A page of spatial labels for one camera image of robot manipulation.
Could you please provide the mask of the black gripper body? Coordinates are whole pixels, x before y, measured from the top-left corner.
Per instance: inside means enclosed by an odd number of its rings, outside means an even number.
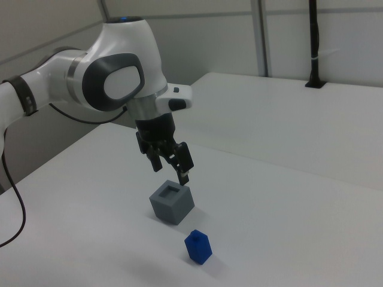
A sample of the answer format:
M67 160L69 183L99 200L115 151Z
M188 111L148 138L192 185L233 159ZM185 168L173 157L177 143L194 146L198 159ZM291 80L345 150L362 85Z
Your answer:
M151 120L135 120L139 149L147 153L149 148L170 153L175 145L175 123L171 113Z

